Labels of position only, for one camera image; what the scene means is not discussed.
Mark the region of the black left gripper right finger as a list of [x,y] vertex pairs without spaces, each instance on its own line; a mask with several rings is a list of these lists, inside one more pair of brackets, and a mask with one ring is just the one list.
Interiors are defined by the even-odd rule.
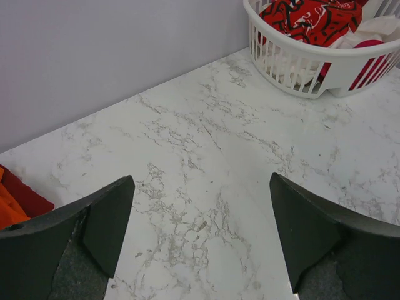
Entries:
[[399,299],[399,226],[273,173],[269,182],[292,292],[299,299]]

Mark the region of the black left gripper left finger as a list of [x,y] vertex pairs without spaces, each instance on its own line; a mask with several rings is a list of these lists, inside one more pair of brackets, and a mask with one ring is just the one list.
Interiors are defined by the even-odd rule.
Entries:
[[1,299],[104,299],[114,277],[135,184],[102,189],[1,231]]

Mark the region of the white t shirt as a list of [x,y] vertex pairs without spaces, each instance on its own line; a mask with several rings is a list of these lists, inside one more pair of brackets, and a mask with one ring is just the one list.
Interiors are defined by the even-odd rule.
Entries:
[[[395,16],[382,16],[362,22],[356,32],[349,31],[328,48],[342,51],[368,48],[373,56],[378,46],[394,41],[399,41],[399,19]],[[399,50],[394,52],[392,68],[399,62]],[[334,74],[339,71],[346,73],[344,58],[334,64],[327,59],[310,60],[288,54],[271,42],[262,47],[262,55],[256,61],[268,80],[275,81],[286,92],[304,98],[316,98],[327,89],[342,87],[343,79],[328,79],[328,76],[322,84],[319,83],[319,73],[325,63],[331,63]],[[357,66],[354,58],[349,60],[348,66]]]

